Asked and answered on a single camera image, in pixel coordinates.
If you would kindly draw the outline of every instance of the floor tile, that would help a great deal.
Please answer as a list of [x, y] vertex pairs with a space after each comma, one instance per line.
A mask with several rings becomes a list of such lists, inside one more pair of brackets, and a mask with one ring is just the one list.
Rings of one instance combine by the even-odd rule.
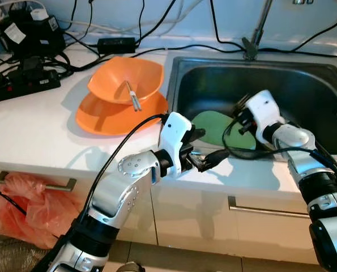
[[243, 272], [323, 272], [319, 265], [295, 262], [278, 262], [263, 259], [242, 259]]
[[115, 241], [109, 251], [109, 259], [103, 272], [115, 272], [120, 266], [128, 260], [130, 242]]
[[131, 245], [129, 261], [143, 265], [146, 272], [242, 272], [239, 257], [137, 243]]

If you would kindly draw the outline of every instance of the red plastic bag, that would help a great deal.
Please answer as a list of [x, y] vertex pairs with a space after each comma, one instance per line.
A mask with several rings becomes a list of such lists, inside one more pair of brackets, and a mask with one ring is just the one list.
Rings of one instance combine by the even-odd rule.
[[10, 173], [0, 191], [12, 198], [27, 213], [0, 196], [0, 234], [52, 248], [57, 237], [66, 233], [81, 204], [71, 193], [45, 190], [51, 181], [25, 173]]

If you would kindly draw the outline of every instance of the cabinet door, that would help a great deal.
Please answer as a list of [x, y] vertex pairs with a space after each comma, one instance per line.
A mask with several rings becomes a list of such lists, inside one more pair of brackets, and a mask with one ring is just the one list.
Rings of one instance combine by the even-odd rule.
[[[306, 214], [304, 201], [237, 197], [236, 205], [248, 208], [231, 211], [236, 214], [238, 238], [242, 242], [237, 248], [240, 255], [317, 264], [309, 234], [310, 219], [293, 217]], [[282, 213], [263, 214], [263, 210]]]
[[[65, 185], [69, 177], [61, 176], [47, 176], [41, 175], [46, 179], [52, 180], [58, 185]], [[87, 197], [93, 179], [90, 178], [76, 178], [77, 180], [72, 193], [83, 203]], [[136, 202], [132, 209], [126, 223], [119, 231], [117, 239], [125, 241], [133, 241], [137, 243], [157, 244], [156, 231], [153, 219], [152, 200], [150, 193], [140, 196], [139, 201]]]
[[236, 253], [236, 219], [225, 193], [174, 188], [164, 182], [151, 191], [159, 245]]

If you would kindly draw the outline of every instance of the white countertop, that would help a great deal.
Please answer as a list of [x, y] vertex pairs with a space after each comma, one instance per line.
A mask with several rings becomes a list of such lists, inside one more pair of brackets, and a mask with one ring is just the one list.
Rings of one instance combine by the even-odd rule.
[[[177, 53], [212, 58], [241, 58], [241, 54], [217, 54], [188, 51]], [[82, 65], [94, 56], [73, 48], [68, 52], [74, 65]], [[172, 53], [155, 52], [141, 58], [165, 65], [161, 88], [167, 94]], [[331, 63], [337, 59], [307, 56], [260, 54], [260, 60]], [[87, 83], [97, 67], [64, 79], [61, 87], [0, 102], [0, 169], [48, 175], [91, 177], [107, 160], [123, 137], [105, 137], [83, 131], [75, 122], [75, 112], [88, 94]], [[116, 161], [127, 154], [157, 149], [160, 125], [136, 133], [125, 144]], [[244, 161], [229, 158], [205, 173], [191, 170], [178, 180], [165, 178], [167, 184], [232, 195], [268, 195], [301, 198], [287, 164], [279, 161]]]

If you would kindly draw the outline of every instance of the orange plate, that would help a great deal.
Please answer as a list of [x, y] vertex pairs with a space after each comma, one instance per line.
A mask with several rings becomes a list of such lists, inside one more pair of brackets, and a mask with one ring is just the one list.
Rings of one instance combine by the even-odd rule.
[[161, 64], [139, 58], [114, 57], [93, 74], [88, 88], [105, 101], [131, 105], [125, 81], [141, 102], [159, 90], [163, 77]]
[[[114, 104], [89, 93], [76, 111], [75, 121], [85, 131], [100, 135], [128, 134], [137, 124], [154, 114], [168, 110], [166, 99], [157, 92], [141, 103], [142, 111], [134, 111], [132, 105]], [[154, 119], [139, 130], [147, 128], [160, 120]]]

